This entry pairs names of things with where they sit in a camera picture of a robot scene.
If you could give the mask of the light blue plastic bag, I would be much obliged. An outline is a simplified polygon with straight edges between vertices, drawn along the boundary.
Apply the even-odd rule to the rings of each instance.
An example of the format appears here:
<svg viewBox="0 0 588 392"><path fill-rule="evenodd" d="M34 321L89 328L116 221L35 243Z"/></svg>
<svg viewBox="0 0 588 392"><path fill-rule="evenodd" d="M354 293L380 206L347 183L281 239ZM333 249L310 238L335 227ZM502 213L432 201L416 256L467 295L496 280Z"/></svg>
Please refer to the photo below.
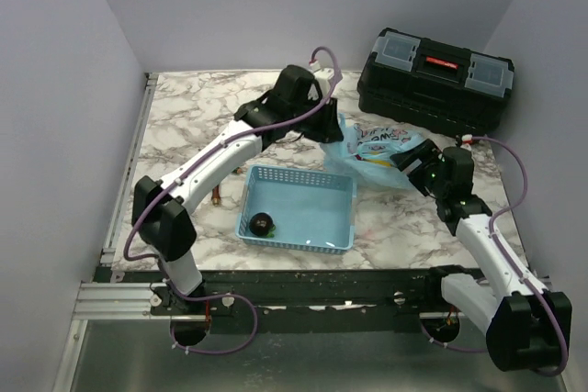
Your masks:
<svg viewBox="0 0 588 392"><path fill-rule="evenodd" d="M344 139L320 145L323 166L328 173L350 176L358 185L377 190L414 190L391 156L417 147L426 137L418 131L396 126L348 125L342 113L338 114L338 123Z"/></svg>

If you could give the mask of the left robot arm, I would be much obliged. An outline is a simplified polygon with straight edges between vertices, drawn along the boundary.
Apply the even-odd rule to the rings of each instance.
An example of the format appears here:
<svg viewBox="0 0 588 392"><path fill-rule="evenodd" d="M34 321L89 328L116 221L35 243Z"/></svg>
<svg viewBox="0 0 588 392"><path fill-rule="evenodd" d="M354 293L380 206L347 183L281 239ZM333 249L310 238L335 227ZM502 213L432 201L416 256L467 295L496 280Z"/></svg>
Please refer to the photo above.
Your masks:
<svg viewBox="0 0 588 392"><path fill-rule="evenodd" d="M134 188L133 235L154 250L174 284L173 304L183 313L197 312L204 300L203 277L191 254L197 239L192 213L234 169L295 131L308 140L342 140L337 102L332 97L342 74L323 68L289 65L274 86L241 105L220 135L185 164L164 177L142 177Z"/></svg>

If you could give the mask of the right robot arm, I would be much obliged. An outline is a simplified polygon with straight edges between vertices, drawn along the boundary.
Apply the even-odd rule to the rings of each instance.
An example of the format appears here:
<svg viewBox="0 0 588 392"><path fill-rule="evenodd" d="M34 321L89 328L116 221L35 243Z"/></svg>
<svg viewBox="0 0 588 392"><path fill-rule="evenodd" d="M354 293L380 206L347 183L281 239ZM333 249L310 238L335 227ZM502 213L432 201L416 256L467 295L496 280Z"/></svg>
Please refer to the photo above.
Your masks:
<svg viewBox="0 0 588 392"><path fill-rule="evenodd" d="M477 141L464 135L441 150L426 140L390 157L422 195L435 200L438 217L489 284L482 287L466 273L445 274L424 286L424 303L435 311L452 305L465 314L484 334L487 353L501 371L557 376L569 361L571 302L550 290L507 243L496 225L506 211L491 211L474 194L469 146Z"/></svg>

